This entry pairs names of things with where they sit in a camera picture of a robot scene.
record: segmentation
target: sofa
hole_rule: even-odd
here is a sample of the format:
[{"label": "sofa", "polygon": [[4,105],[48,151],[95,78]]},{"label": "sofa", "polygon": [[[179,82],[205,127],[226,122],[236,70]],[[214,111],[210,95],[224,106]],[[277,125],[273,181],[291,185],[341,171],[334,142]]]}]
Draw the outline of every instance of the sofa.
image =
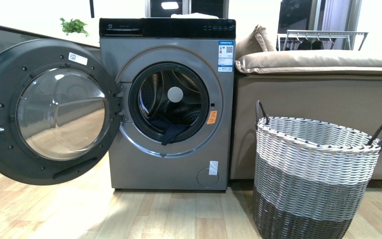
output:
[{"label": "sofa", "polygon": [[[231,180],[254,178],[257,100],[271,117],[327,121],[369,135],[382,124],[380,52],[276,51],[257,25],[237,42],[235,68]],[[382,152],[372,179],[382,180]]]}]

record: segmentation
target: drying rack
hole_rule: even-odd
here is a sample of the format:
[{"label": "drying rack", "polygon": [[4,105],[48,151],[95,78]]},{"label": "drying rack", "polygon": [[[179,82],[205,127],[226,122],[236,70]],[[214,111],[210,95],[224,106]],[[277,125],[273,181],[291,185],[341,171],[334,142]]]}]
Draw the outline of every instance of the drying rack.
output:
[{"label": "drying rack", "polygon": [[364,44],[365,38],[368,35],[368,32],[359,32],[359,31],[310,31],[310,30],[287,30],[286,34],[278,34],[278,46],[279,51],[281,50],[281,39],[285,38],[285,44],[286,46],[288,40],[290,38],[294,38],[294,40],[298,40],[299,38],[316,38],[318,40],[329,40],[329,41],[335,41],[338,38],[344,38],[348,41],[348,46],[350,50],[352,48],[351,45],[351,37],[361,35],[363,36],[363,40],[361,42],[360,48],[358,50],[361,50],[362,45]]}]

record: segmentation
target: sticker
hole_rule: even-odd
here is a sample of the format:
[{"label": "sticker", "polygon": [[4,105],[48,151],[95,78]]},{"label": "sticker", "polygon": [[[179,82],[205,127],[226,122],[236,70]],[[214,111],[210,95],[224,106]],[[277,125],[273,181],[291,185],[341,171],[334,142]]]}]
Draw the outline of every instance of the sticker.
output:
[{"label": "sticker", "polygon": [[208,116],[207,124],[216,123],[216,119],[217,119],[217,111],[211,111],[210,115]]},{"label": "sticker", "polygon": [[233,48],[234,41],[219,41],[218,72],[233,71]]},{"label": "sticker", "polygon": [[217,166],[219,161],[210,161],[210,167],[208,168],[209,175],[217,175]]},{"label": "sticker", "polygon": [[87,65],[87,61],[88,61],[88,59],[86,57],[74,54],[72,52],[70,52],[70,55],[68,56],[68,60],[75,61],[75,62],[83,64],[85,66]]}]

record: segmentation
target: energy label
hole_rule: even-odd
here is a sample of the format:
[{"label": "energy label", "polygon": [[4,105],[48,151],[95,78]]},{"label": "energy label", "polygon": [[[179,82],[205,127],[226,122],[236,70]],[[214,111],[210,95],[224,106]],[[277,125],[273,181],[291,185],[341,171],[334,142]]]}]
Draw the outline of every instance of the energy label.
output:
[{"label": "energy label", "polygon": [[218,72],[232,72],[233,70],[233,41],[219,41]]}]

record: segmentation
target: washing machine door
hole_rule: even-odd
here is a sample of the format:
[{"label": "washing machine door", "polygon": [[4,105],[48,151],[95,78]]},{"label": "washing machine door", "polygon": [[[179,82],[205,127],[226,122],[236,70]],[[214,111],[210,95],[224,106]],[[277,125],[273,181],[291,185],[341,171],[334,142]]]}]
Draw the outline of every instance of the washing machine door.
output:
[{"label": "washing machine door", "polygon": [[51,185],[95,166],[118,131],[118,87],[84,48],[40,39],[0,54],[0,173]]}]

